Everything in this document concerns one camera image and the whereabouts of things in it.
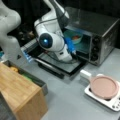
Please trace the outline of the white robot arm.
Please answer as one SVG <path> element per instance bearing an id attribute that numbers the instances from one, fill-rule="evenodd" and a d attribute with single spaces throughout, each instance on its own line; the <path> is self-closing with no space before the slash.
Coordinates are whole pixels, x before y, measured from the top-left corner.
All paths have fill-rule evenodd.
<path id="1" fill-rule="evenodd" d="M 44 50 L 53 52 L 59 61 L 71 61 L 69 43 L 62 33 L 62 28 L 68 24 L 69 14 L 56 0 L 43 1 L 50 8 L 50 11 L 34 22 L 37 42 Z M 7 7 L 0 0 L 0 47 L 4 52 L 3 59 L 12 60 L 17 64 L 26 62 L 27 59 L 24 57 L 18 40 L 10 36 L 9 33 L 20 23 L 19 13 Z"/>

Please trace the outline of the blue and white gripper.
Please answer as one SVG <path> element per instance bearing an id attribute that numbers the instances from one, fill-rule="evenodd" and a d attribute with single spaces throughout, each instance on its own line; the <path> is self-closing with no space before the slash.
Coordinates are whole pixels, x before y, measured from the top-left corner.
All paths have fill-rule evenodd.
<path id="1" fill-rule="evenodd" d="M 76 54 L 75 46 L 70 37 L 64 38 L 64 45 L 63 48 L 56 53 L 56 56 L 60 61 L 71 61 L 72 55 Z"/>

